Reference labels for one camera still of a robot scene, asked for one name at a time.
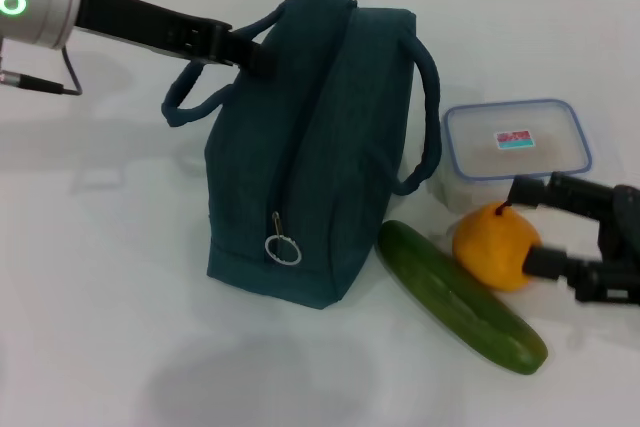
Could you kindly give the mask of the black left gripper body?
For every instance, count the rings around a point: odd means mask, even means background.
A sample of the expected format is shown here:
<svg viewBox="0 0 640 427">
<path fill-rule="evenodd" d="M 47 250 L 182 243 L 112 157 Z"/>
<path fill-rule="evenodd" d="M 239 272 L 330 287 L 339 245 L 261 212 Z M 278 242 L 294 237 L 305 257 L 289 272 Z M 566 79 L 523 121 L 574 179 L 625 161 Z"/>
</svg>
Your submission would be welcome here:
<svg viewBox="0 0 640 427">
<path fill-rule="evenodd" d="M 141 0 L 81 0 L 75 26 L 169 56 L 232 64 L 224 56 L 230 25 Z"/>
</svg>

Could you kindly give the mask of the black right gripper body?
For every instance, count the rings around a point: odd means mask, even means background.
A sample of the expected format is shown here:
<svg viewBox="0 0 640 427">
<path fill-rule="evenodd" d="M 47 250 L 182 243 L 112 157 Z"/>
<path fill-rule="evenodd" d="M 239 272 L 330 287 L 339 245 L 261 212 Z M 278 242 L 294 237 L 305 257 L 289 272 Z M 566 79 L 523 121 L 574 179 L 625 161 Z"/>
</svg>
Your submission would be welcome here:
<svg viewBox="0 0 640 427">
<path fill-rule="evenodd" d="M 639 304 L 639 190 L 617 185 L 588 210 L 598 222 L 599 261 L 580 265 L 576 300 L 581 303 Z"/>
</svg>

